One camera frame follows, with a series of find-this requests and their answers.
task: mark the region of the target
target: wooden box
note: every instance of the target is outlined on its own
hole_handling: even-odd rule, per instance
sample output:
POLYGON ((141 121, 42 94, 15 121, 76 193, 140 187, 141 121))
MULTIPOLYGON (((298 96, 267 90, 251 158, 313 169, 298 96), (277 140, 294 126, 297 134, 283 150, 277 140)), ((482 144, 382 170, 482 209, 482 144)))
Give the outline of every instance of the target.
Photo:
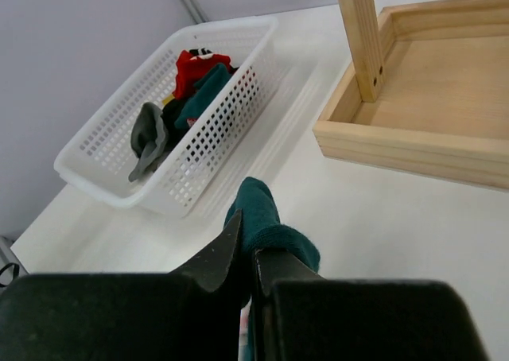
POLYGON ((509 188, 509 0, 339 0, 352 64, 313 128, 323 154, 509 188))

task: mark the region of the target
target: red sock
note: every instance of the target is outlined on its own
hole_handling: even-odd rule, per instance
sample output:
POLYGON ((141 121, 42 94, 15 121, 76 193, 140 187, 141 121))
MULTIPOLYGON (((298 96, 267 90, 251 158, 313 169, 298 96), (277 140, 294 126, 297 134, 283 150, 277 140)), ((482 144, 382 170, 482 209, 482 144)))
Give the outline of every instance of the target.
POLYGON ((195 93, 194 83, 196 81, 207 75, 218 63, 223 63, 227 70, 231 71, 230 61, 230 57, 225 55, 213 54, 208 59, 202 59, 188 51, 182 51, 177 60, 178 73, 175 79, 177 85, 173 96, 177 100, 192 96, 195 93))

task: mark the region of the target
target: white table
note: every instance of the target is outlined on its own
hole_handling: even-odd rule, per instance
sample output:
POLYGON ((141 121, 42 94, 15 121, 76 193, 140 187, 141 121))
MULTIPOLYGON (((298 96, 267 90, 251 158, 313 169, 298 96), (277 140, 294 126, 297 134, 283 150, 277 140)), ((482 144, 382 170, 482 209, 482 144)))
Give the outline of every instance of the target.
MULTIPOLYGON (((377 0, 383 6, 427 0, 377 0)), ((273 191, 327 278, 454 286, 493 359, 509 354, 509 193, 323 158, 311 126, 350 60, 338 6, 278 14, 286 76, 191 214, 114 210, 66 186, 14 244, 29 272, 168 272, 220 233, 246 175, 273 191)))

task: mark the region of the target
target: basket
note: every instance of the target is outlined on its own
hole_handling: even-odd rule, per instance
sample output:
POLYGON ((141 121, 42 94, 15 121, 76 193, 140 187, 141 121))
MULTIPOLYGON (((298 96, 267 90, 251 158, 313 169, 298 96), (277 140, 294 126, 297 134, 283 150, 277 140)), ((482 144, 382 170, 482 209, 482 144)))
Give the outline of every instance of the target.
POLYGON ((182 217, 249 130, 277 87, 274 17, 218 21, 181 29, 99 108, 55 160, 60 176, 117 208, 135 205, 182 217), (175 88, 183 49, 205 47, 240 66, 207 110, 151 176, 134 183, 130 133, 146 101, 162 107, 175 88))

